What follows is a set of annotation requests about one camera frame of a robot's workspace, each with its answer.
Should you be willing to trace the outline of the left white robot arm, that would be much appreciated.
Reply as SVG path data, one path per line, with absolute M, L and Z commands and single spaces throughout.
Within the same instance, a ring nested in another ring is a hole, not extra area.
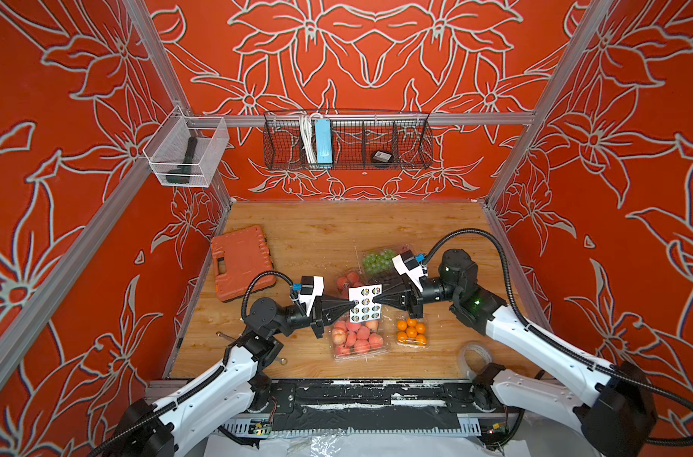
M 316 337 L 354 306 L 330 296 L 312 299 L 310 308 L 291 295 L 283 307 L 260 298 L 249 307 L 243 333 L 226 347 L 223 359 L 188 384 L 152 404 L 130 405 L 113 436 L 91 456 L 184 456 L 230 418 L 270 401 L 264 369 L 276 361 L 283 344 L 276 338 L 310 328 Z

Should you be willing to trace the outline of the fruit sticker sheet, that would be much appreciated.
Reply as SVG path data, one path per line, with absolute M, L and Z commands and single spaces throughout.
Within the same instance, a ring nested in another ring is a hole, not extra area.
M 382 306 L 374 301 L 382 293 L 381 285 L 369 285 L 348 289 L 348 299 L 353 307 L 350 310 L 350 323 L 367 323 L 382 318 Z

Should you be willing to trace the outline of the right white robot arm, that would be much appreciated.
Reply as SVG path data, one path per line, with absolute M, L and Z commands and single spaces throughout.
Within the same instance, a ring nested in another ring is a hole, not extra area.
M 540 414 L 579 432 L 603 456 L 637 456 L 646 445 L 693 447 L 693 435 L 651 435 L 658 420 L 655 397 L 693 412 L 692 402 L 649 384 L 628 362 L 614 365 L 536 327 L 516 306 L 479 285 L 478 267 L 465 251 L 445 251 L 433 278 L 422 255 L 406 251 L 391 262 L 398 276 L 384 284 L 377 303 L 418 319 L 427 304 L 448 302 L 464 326 L 512 348 L 553 378 L 525 379 L 489 364 L 474 382 L 487 409 L 505 405 Z

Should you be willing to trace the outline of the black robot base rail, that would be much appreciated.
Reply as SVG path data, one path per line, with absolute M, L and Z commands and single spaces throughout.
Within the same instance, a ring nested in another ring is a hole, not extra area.
M 412 434 L 471 437 L 501 412 L 475 407 L 463 379 L 275 379 L 270 403 L 219 430 L 241 439 L 319 434 Z

